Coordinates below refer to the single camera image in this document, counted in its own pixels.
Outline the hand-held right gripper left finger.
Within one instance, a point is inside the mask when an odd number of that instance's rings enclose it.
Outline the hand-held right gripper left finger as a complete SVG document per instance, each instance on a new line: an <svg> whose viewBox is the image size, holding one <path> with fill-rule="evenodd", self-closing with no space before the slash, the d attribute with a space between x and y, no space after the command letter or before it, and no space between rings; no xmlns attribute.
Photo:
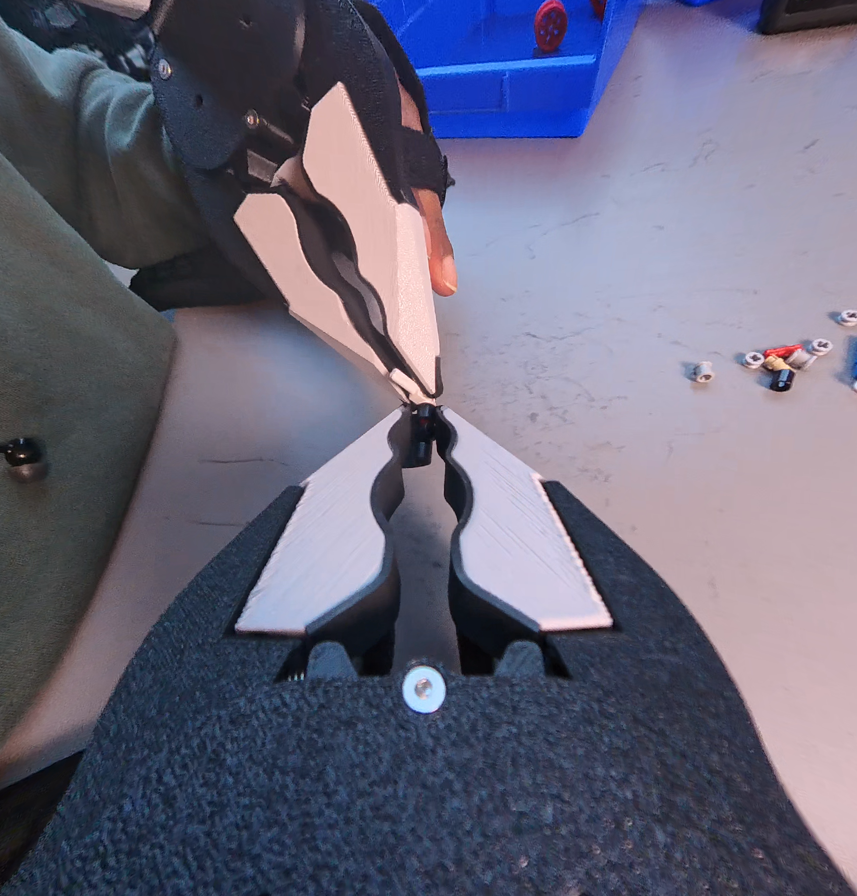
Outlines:
<svg viewBox="0 0 857 896"><path fill-rule="evenodd" d="M388 521L408 449L409 411L397 409L302 483L237 634L375 645L393 631L400 578Z"/></svg>

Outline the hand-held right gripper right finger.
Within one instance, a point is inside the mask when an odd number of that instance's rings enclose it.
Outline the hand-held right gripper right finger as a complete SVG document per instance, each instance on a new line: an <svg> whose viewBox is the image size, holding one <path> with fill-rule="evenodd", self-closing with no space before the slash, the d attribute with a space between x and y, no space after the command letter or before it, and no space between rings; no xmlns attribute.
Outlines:
<svg viewBox="0 0 857 896"><path fill-rule="evenodd" d="M613 619L540 474L448 408L438 410L445 499L457 526L449 604L474 643L538 642Z"/></svg>

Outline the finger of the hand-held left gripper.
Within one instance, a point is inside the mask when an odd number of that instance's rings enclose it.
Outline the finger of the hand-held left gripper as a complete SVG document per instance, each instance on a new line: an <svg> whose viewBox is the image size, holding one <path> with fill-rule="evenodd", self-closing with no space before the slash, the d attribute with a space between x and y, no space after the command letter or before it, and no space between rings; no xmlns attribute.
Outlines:
<svg viewBox="0 0 857 896"><path fill-rule="evenodd" d="M358 273L377 293L386 334L409 377L437 398L440 344L422 217L393 197L342 83L311 110L303 169L351 231Z"/></svg>
<svg viewBox="0 0 857 896"><path fill-rule="evenodd" d="M303 200L284 188L250 194L234 220L297 320L345 357L376 369L403 399L418 399L419 388L379 336L375 301L350 261L331 252Z"/></svg>

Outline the small lego connector pin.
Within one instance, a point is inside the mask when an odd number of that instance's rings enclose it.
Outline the small lego connector pin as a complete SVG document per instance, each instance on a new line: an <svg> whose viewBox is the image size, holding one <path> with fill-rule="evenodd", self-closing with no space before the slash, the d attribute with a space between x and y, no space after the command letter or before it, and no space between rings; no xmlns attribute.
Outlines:
<svg viewBox="0 0 857 896"><path fill-rule="evenodd" d="M410 442L407 454L401 467L415 469L429 466L433 456L433 444L436 438L437 408L435 405L423 403L414 406L410 411Z"/></svg>

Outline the blue plastic storage bin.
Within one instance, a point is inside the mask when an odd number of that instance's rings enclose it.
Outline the blue plastic storage bin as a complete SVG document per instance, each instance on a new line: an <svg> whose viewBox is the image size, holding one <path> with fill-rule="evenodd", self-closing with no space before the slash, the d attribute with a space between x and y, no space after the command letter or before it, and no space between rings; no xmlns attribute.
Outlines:
<svg viewBox="0 0 857 896"><path fill-rule="evenodd" d="M537 51L541 1L379 1L424 87L439 138L579 137L598 106L643 2L565 1L567 35Z"/></svg>

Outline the person's left forearm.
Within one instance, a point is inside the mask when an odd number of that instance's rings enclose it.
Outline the person's left forearm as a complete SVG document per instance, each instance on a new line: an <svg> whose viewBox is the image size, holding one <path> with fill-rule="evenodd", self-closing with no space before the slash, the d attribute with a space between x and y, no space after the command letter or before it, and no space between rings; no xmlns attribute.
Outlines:
<svg viewBox="0 0 857 896"><path fill-rule="evenodd" d="M0 212L26 238L67 226L127 268L208 242L152 89L1 17Z"/></svg>

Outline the cluster of small lego pieces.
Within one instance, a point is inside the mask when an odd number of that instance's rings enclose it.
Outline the cluster of small lego pieces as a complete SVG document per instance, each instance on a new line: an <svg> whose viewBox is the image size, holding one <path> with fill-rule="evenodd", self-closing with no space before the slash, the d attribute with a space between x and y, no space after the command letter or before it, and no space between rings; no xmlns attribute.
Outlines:
<svg viewBox="0 0 857 896"><path fill-rule="evenodd" d="M807 372L820 359L831 355L836 346L826 338L817 338L804 343L793 343L771 347L763 351L750 351L738 358L744 368L765 372L769 376L768 386L774 392L787 392L798 375ZM843 369L846 380L857 393L857 336L852 337L848 357Z"/></svg>

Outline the person's left hand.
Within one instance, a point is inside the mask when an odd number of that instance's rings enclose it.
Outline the person's left hand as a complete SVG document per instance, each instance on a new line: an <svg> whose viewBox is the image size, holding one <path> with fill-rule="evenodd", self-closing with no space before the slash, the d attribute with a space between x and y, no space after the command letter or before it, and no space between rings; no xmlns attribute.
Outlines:
<svg viewBox="0 0 857 896"><path fill-rule="evenodd" d="M458 282L454 249L445 228L442 208L443 160L434 139L423 128L416 101L400 80L398 88L401 124L406 134L406 172L423 219L431 285L439 296L450 297L456 294Z"/></svg>

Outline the person's green sweatshirt torso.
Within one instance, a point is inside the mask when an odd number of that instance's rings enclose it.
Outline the person's green sweatshirt torso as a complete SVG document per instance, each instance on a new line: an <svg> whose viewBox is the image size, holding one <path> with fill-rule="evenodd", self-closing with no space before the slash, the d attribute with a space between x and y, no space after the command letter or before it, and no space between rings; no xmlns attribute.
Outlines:
<svg viewBox="0 0 857 896"><path fill-rule="evenodd" d="M175 337L107 263L196 239L161 126L140 149L0 148L0 753L61 665L157 426Z"/></svg>

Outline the black digital timer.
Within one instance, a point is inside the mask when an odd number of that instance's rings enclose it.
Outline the black digital timer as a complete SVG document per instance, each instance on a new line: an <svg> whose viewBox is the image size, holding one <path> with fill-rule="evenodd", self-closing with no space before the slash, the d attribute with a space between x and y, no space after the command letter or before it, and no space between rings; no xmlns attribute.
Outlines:
<svg viewBox="0 0 857 896"><path fill-rule="evenodd" d="M857 1L763 1L757 32L777 35L857 24Z"/></svg>

